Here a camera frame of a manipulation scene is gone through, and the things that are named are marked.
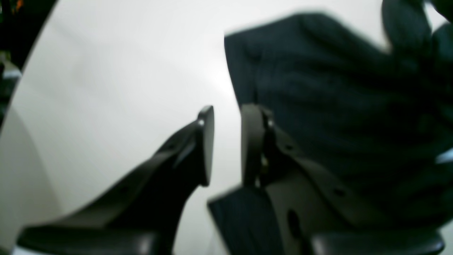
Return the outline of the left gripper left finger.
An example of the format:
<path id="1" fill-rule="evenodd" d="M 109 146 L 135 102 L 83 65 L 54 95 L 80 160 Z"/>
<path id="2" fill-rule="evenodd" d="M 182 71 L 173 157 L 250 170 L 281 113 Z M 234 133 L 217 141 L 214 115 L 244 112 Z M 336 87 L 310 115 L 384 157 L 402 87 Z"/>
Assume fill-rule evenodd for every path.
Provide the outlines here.
<path id="1" fill-rule="evenodd" d="M 25 227 L 18 255 L 171 255 L 183 208 L 211 179 L 214 107 L 175 132 L 149 159 L 90 204 Z"/>

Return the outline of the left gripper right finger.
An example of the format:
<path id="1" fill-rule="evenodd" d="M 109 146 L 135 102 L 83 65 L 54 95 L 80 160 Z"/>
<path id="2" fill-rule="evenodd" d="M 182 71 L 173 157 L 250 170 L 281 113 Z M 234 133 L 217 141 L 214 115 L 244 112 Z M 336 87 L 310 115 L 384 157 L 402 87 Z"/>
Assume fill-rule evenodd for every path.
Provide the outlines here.
<path id="1" fill-rule="evenodd" d="M 270 199 L 287 255 L 438 255 L 436 228 L 402 228 L 310 160 L 262 106 L 241 107 L 242 184 Z"/>

